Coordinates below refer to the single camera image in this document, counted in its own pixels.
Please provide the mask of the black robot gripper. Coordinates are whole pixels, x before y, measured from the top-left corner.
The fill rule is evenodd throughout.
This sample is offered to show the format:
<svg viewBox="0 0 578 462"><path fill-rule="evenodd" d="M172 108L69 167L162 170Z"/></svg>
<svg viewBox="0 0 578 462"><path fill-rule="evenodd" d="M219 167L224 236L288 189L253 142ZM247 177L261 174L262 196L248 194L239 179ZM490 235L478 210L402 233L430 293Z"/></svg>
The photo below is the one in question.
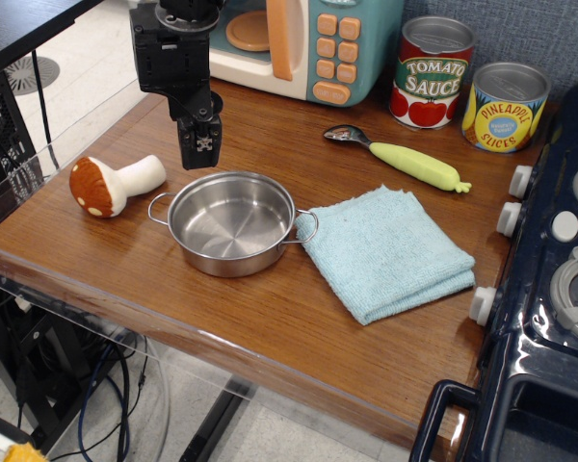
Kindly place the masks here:
<svg viewBox="0 0 578 462"><path fill-rule="evenodd" d="M138 6L129 15L140 88L169 99L171 117L178 119L182 166L215 167L221 152L222 121L213 115L210 90L213 8Z"/></svg>

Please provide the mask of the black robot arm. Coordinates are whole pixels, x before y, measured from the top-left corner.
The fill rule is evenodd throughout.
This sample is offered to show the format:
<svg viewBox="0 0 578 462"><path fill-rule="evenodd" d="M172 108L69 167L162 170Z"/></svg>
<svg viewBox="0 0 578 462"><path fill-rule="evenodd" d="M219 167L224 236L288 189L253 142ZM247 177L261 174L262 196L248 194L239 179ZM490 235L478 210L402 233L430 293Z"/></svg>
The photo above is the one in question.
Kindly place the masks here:
<svg viewBox="0 0 578 462"><path fill-rule="evenodd" d="M210 34L223 1L156 1L130 10L140 89L168 99L182 166L214 167L223 137L222 98L211 90Z"/></svg>

